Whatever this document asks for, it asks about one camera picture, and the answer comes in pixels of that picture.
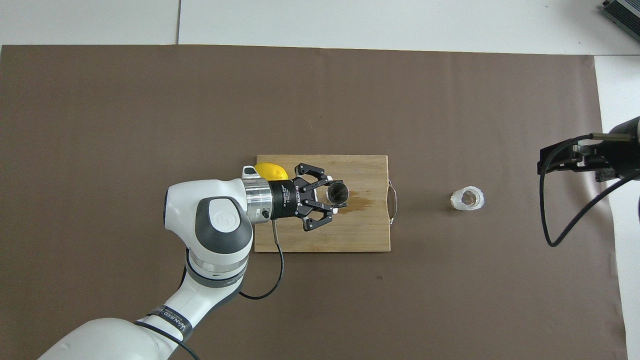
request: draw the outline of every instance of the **brown paper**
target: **brown paper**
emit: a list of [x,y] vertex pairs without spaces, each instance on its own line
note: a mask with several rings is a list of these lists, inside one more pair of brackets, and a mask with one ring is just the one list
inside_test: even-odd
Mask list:
[[[184,256],[163,228],[167,187],[269,153],[388,154],[394,248],[286,254],[272,296],[196,328],[203,359],[625,357],[608,204],[556,249],[537,205],[538,150],[600,130],[592,56],[4,46],[0,114],[8,359],[162,304]],[[467,185],[483,209],[451,208]],[[591,174],[547,186],[554,234],[602,189]],[[244,291],[278,268],[251,254]]]

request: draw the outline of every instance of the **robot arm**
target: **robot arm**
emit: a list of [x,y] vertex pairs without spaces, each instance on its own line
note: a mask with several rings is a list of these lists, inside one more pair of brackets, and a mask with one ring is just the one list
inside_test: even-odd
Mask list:
[[[317,181],[308,183],[303,174]],[[323,169],[300,164],[296,175],[293,180],[267,181],[253,167],[244,167],[239,179],[169,187],[164,226],[187,248],[180,288],[136,323],[105,318],[80,326],[40,359],[168,359],[205,316],[240,292],[253,224],[298,217],[310,231],[331,222],[337,209],[347,205],[348,189]],[[327,198],[333,204],[317,201],[319,186],[328,186]],[[310,218],[312,211],[323,217]]]

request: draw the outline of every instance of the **yellow lemon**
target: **yellow lemon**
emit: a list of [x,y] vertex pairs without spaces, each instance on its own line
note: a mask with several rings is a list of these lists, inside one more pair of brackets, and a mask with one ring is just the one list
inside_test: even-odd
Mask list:
[[255,171],[257,171],[260,176],[269,181],[287,180],[289,178],[287,171],[280,165],[274,163],[257,163],[254,167]]

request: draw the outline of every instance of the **black cable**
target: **black cable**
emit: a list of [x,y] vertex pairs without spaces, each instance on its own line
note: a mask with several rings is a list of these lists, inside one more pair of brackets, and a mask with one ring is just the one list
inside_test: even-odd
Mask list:
[[182,340],[176,338],[175,336],[172,336],[171,334],[164,332],[153,325],[149,325],[146,322],[134,322],[134,324],[136,324],[137,326],[142,326],[151,331],[157,332],[158,334],[164,336],[165,338],[172,340],[174,343],[178,344],[181,348],[183,348],[184,350],[187,350],[187,352],[191,356],[193,356],[195,360],[200,360],[200,358],[196,355],[196,353],[190,347],[188,347],[187,344],[185,344]]
[[575,142],[578,142],[580,140],[585,140],[585,139],[591,139],[591,138],[593,138],[593,134],[582,135],[582,136],[578,136],[576,138],[572,138],[567,141],[564,141],[563,143],[558,145],[553,151],[551,151],[551,153],[547,156],[547,158],[543,162],[542,167],[540,169],[540,218],[542,220],[542,230],[545,233],[545,239],[547,240],[547,244],[549,244],[549,246],[551,247],[558,246],[562,242],[564,237],[569,233],[569,231],[573,229],[575,224],[584,216],[584,214],[587,213],[587,211],[589,211],[595,204],[597,204],[598,201],[604,199],[605,196],[609,195],[615,189],[621,187],[622,185],[640,176],[640,171],[632,173],[628,177],[618,181],[617,183],[606,188],[603,192],[599,193],[596,197],[593,198],[593,200],[589,201],[589,203],[587,203],[573,217],[573,219],[569,222],[569,224],[565,227],[565,229],[560,233],[560,236],[558,236],[558,238],[555,241],[551,241],[549,237],[549,230],[547,229],[547,217],[545,215],[545,175],[547,173],[547,169],[549,168],[551,161],[562,150],[565,150],[567,147],[572,146]]
[[182,283],[184,282],[184,277],[187,276],[187,266],[184,265],[184,268],[182,269],[182,278],[180,279],[180,284],[178,285],[178,289],[180,289],[180,287],[182,286]]
[[271,295],[271,293],[273,293],[276,290],[276,288],[278,288],[278,285],[280,285],[280,281],[282,280],[282,274],[284,273],[284,255],[282,254],[282,249],[280,248],[280,242],[278,241],[278,227],[276,226],[275,219],[271,221],[271,226],[273,228],[273,241],[275,242],[276,247],[278,248],[278,253],[280,253],[280,276],[278,276],[278,281],[276,281],[276,284],[266,294],[263,294],[260,296],[251,296],[240,291],[240,295],[242,295],[247,299],[262,300],[266,298],[267,296]]

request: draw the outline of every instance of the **cutting board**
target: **cutting board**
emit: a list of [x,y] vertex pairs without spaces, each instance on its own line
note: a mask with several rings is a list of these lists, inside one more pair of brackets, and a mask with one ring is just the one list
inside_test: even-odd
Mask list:
[[[278,238],[285,252],[385,252],[391,251],[387,211],[388,166],[386,155],[258,155],[286,169],[289,178],[300,163],[321,167],[349,188],[348,206],[333,221],[312,231],[302,229],[298,218],[278,219]],[[317,189],[318,201],[326,200],[326,186]],[[311,212],[319,219],[321,213]],[[255,226],[255,251],[276,252],[271,222]]]

